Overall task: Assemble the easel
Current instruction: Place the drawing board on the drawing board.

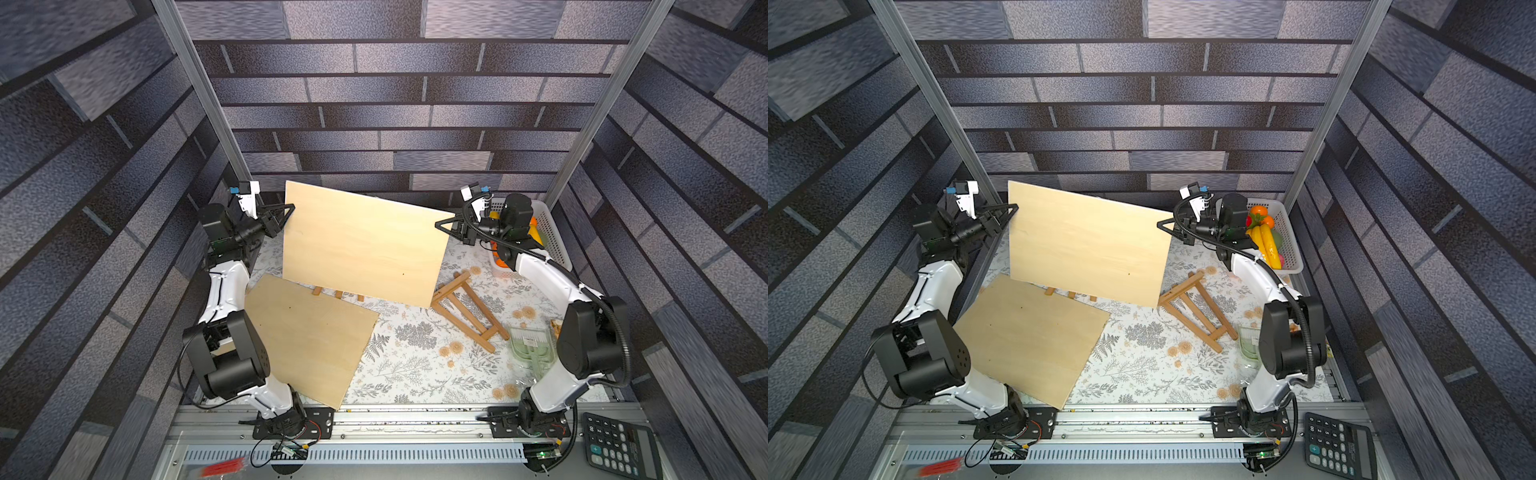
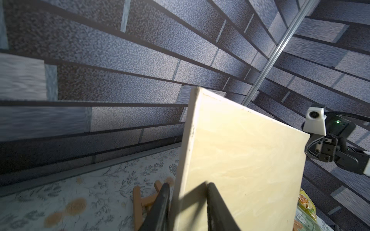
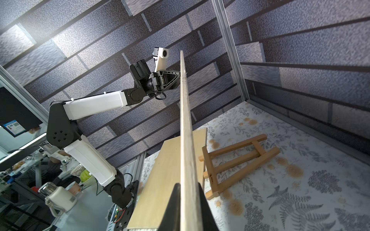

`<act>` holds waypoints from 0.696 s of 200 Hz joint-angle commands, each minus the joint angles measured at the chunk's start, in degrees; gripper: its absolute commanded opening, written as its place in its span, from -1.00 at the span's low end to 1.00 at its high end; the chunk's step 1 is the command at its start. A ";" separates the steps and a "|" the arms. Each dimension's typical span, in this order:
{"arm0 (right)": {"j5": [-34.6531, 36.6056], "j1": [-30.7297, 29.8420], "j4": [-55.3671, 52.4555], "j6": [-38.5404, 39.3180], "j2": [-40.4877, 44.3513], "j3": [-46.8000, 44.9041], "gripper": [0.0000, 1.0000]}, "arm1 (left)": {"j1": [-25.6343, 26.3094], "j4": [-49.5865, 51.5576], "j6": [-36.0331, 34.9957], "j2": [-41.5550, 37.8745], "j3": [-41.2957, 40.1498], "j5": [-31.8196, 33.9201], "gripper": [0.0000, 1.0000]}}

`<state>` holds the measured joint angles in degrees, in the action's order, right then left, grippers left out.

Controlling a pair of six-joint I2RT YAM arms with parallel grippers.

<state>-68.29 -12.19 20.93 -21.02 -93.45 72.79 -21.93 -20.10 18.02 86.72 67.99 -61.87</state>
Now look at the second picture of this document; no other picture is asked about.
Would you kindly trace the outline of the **small wooden easel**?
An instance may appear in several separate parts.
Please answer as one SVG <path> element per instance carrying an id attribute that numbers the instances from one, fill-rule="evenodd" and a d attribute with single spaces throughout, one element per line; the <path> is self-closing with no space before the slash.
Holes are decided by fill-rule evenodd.
<path id="1" fill-rule="evenodd" d="M 135 231 L 138 231 L 143 224 L 143 209 L 146 209 L 147 212 L 151 210 L 162 188 L 162 183 L 160 181 L 155 181 L 154 188 L 156 189 L 156 193 L 147 197 L 141 196 L 140 186 L 135 186 L 133 188 L 133 219 Z"/>

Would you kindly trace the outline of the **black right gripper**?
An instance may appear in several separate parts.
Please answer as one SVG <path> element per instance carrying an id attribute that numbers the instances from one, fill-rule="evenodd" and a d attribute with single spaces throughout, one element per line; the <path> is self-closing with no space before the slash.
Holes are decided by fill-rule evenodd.
<path id="1" fill-rule="evenodd" d="M 326 114 L 326 119 L 321 122 L 313 122 L 319 128 L 326 129 L 326 135 L 314 134 L 313 129 L 308 128 L 306 119 L 303 123 L 303 131 L 310 135 L 304 152 L 310 159 L 321 162 L 334 162 L 339 168 L 359 175 L 370 175 L 370 152 L 349 147 L 347 139 L 356 128 L 356 124 L 349 119 L 355 118 L 369 122 L 370 118 L 357 114 Z"/>

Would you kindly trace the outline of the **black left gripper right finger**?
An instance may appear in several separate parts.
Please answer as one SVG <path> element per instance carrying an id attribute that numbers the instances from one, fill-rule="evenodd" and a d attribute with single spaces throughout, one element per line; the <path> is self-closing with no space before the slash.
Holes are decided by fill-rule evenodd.
<path id="1" fill-rule="evenodd" d="M 212 182 L 207 185 L 207 220 L 209 231 L 241 231 Z"/>

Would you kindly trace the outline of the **thin plywood board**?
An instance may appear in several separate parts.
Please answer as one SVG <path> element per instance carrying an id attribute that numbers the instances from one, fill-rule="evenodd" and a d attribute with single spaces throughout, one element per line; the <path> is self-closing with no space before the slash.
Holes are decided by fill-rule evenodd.
<path id="1" fill-rule="evenodd" d="M 206 231 L 214 183 L 243 231 L 293 229 L 309 134 L 196 87 L 169 214 L 172 231 Z"/>

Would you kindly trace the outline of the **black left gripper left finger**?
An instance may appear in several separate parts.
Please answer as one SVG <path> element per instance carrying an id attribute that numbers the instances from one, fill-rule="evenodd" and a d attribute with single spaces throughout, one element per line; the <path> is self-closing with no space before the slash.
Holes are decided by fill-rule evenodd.
<path id="1" fill-rule="evenodd" d="M 164 183 L 139 231 L 167 231 L 169 205 L 170 185 Z"/>

